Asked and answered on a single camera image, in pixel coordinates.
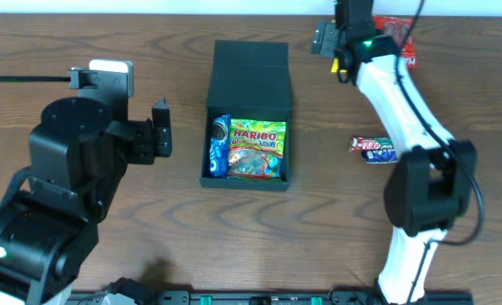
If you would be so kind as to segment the blue Oreo cookie pack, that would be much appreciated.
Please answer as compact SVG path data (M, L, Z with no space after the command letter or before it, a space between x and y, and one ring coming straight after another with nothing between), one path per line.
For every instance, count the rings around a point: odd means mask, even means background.
M212 122L209 169L213 178L225 178L228 173L230 120L230 114L224 114Z

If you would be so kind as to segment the black gift box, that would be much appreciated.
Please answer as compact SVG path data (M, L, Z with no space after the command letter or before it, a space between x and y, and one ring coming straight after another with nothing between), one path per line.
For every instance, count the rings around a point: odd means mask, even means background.
M213 120L233 119L291 123L289 45L286 42L217 40L206 100L206 125L200 182L206 188L287 191L290 187L290 131L286 131L280 180L237 180L210 175Z

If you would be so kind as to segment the green Haribo gummy bag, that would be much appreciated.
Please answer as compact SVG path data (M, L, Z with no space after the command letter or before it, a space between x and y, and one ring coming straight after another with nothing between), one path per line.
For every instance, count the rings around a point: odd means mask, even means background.
M231 119L227 176L280 180L286 131L285 122Z

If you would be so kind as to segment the red KitKat chocolate bar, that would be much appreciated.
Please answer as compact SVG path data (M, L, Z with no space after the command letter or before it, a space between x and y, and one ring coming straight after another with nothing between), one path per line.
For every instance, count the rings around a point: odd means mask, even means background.
M393 149L393 142L389 137L363 137L357 136L350 140L349 152L373 151L383 149Z

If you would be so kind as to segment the yellow seeds snack bag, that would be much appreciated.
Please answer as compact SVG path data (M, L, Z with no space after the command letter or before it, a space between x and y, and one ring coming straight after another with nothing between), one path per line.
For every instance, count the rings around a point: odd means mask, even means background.
M339 70L339 60L337 58L334 58L332 67L331 67L331 72L333 74L336 74L337 71Z

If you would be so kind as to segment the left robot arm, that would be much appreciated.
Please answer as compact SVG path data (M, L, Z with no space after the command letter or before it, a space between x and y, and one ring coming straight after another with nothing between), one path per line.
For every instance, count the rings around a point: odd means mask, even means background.
M48 104L29 136L30 165L0 202L0 292L26 304L63 302L98 243L98 225L131 164L170 156L164 100L143 121L129 117L129 62L94 60L70 69L77 91Z

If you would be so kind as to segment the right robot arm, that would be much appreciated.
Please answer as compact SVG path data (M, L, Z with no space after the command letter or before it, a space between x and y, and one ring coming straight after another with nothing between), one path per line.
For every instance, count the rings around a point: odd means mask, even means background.
M431 291L424 281L438 246L462 247L483 227L483 195L474 177L476 148L457 141L433 116L402 56L400 42L376 27L371 1L337 1L334 31L317 29L312 52L329 47L339 82L371 102L398 162L383 193L393 225L388 257L371 288L331 291L333 304L472 304L464 291Z

